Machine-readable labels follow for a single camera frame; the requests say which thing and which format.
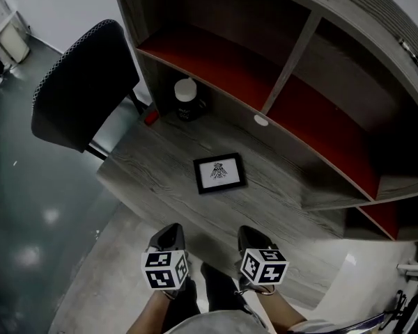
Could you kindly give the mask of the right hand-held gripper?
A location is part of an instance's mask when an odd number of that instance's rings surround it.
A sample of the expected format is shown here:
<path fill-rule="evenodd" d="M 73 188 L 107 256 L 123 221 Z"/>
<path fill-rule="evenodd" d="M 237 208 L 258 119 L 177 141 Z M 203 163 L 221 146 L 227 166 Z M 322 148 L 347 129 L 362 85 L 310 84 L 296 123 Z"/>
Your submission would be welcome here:
<path fill-rule="evenodd" d="M 238 251 L 241 260 L 238 266 L 239 293 L 256 292 L 273 295 L 276 286 L 283 282 L 289 261 L 272 240 L 258 230 L 242 225 L 238 230 Z"/>

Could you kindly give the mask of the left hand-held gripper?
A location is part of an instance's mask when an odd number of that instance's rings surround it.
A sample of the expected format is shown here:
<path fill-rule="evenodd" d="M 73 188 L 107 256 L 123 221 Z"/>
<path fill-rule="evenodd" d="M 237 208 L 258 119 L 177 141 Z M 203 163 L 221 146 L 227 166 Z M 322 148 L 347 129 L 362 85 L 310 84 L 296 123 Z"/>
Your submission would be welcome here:
<path fill-rule="evenodd" d="M 185 289 L 189 266 L 181 224 L 168 225 L 150 238 L 141 254 L 141 270 L 148 287 L 168 299 L 175 299 Z"/>

